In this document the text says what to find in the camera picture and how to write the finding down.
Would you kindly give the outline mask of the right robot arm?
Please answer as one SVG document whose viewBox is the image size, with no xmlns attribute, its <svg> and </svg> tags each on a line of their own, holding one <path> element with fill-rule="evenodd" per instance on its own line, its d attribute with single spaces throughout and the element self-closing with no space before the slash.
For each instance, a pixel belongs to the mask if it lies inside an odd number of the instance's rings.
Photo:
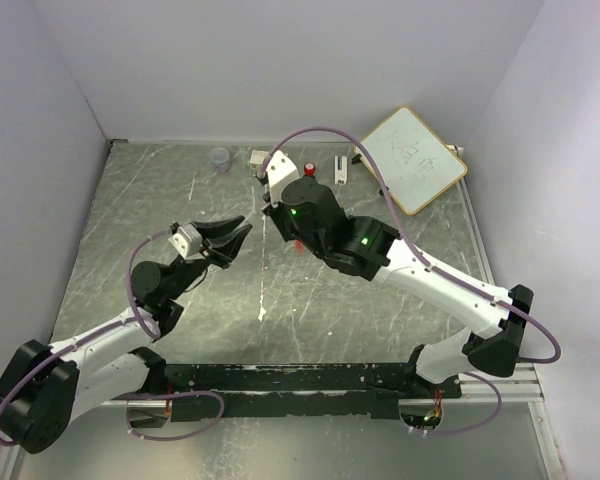
<svg viewBox="0 0 600 480">
<path fill-rule="evenodd" d="M 519 361 L 530 289 L 485 285 L 435 258 L 418 258 L 399 232 L 369 216 L 349 216 L 332 190 L 310 176 L 268 185 L 263 212 L 282 238 L 299 241 L 329 268 L 418 296 L 463 323 L 459 333 L 412 352 L 406 390 L 428 396 L 446 380 L 473 370 L 508 378 Z"/>
</svg>

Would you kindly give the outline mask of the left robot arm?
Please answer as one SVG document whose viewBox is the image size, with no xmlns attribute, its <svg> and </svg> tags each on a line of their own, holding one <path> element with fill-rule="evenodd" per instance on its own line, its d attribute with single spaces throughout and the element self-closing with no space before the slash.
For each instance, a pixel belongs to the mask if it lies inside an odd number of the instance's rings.
<svg viewBox="0 0 600 480">
<path fill-rule="evenodd" d="M 197 287 L 209 267 L 229 268 L 251 229 L 236 216 L 174 223 L 141 240 L 134 254 L 165 237 L 176 256 L 168 264 L 128 261 L 126 310 L 82 334 L 51 344 L 31 340 L 14 352 L 0 377 L 0 445 L 36 454 L 109 400 L 177 399 L 167 363 L 151 346 L 178 323 L 178 298 Z"/>
</svg>

